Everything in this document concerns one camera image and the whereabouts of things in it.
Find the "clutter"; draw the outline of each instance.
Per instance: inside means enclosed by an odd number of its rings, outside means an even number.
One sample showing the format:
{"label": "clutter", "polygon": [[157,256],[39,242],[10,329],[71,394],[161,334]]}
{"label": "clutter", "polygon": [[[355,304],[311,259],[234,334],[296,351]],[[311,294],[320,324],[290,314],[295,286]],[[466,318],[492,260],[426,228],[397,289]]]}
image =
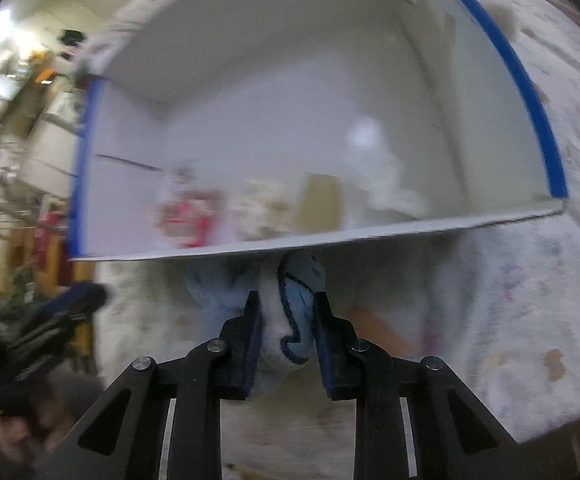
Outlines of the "clutter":
{"label": "clutter", "polygon": [[179,247],[204,247],[214,227],[221,194],[215,190],[190,192],[161,205],[158,226],[176,238]]}
{"label": "clutter", "polygon": [[12,273],[11,293],[0,296],[0,339],[8,344],[13,343],[46,299],[34,281],[33,267],[16,267]]}
{"label": "clutter", "polygon": [[246,240],[278,237],[292,228],[288,190],[278,182],[246,180],[243,193],[231,202],[230,210]]}
{"label": "clutter", "polygon": [[157,227],[177,240],[180,248],[204,247],[215,224],[222,195],[218,190],[194,189],[191,165],[179,167],[166,183],[168,200],[159,205]]}
{"label": "clutter", "polygon": [[337,177],[310,173],[294,223],[309,233],[336,231],[341,227],[342,202]]}
{"label": "clutter", "polygon": [[414,218],[429,216],[429,202],[417,191],[403,189],[403,165],[390,151],[379,121],[365,116],[356,122],[347,136],[346,159],[356,171],[356,185],[368,193],[370,208]]}

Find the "cardboard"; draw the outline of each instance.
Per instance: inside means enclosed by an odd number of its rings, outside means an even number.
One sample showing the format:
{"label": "cardboard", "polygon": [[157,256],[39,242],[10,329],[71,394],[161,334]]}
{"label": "cardboard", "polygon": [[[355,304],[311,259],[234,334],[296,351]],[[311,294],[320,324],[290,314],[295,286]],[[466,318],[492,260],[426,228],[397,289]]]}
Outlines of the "cardboard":
{"label": "cardboard", "polygon": [[338,231],[343,210],[341,202],[336,177],[310,173],[303,186],[294,224],[299,231],[307,233]]}
{"label": "cardboard", "polygon": [[[559,153],[521,63],[475,0],[177,0],[89,89],[71,215],[80,259],[240,253],[444,231],[559,212]],[[347,132],[377,119],[403,186],[433,207],[415,220],[366,207]],[[172,171],[238,193],[336,177],[340,229],[243,241],[229,214],[211,245],[156,228]]]}

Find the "metal pivot screw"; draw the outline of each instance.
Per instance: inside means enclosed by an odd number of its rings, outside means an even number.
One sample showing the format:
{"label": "metal pivot screw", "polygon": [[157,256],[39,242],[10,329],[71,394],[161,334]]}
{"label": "metal pivot screw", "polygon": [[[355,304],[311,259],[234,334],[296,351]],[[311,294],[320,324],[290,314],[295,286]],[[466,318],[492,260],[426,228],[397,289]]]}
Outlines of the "metal pivot screw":
{"label": "metal pivot screw", "polygon": [[425,365],[425,368],[429,368],[430,370],[440,370],[446,366],[446,363],[444,363],[441,358],[433,355],[424,357],[422,362]]}
{"label": "metal pivot screw", "polygon": [[368,341],[365,339],[358,337],[352,342],[350,348],[352,348],[355,352],[365,352],[370,348],[370,343],[368,343]]}
{"label": "metal pivot screw", "polygon": [[132,368],[140,372],[147,370],[151,365],[152,358],[148,357],[147,355],[142,355],[141,357],[137,357],[134,361],[132,361]]}
{"label": "metal pivot screw", "polygon": [[210,352],[223,352],[228,344],[223,339],[212,339],[208,341],[208,350]]}

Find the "blue plush toy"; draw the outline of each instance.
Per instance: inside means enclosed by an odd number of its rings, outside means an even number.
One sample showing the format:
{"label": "blue plush toy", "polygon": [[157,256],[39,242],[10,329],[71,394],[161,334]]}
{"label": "blue plush toy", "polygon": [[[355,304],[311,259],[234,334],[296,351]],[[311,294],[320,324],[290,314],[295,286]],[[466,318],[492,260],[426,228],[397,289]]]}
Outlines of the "blue plush toy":
{"label": "blue plush toy", "polygon": [[225,320],[243,312],[259,292],[263,333],[253,394],[278,386],[310,357],[314,294],[325,290],[325,272],[309,253],[267,258],[205,258],[188,267],[190,294],[203,308],[202,340],[217,337]]}

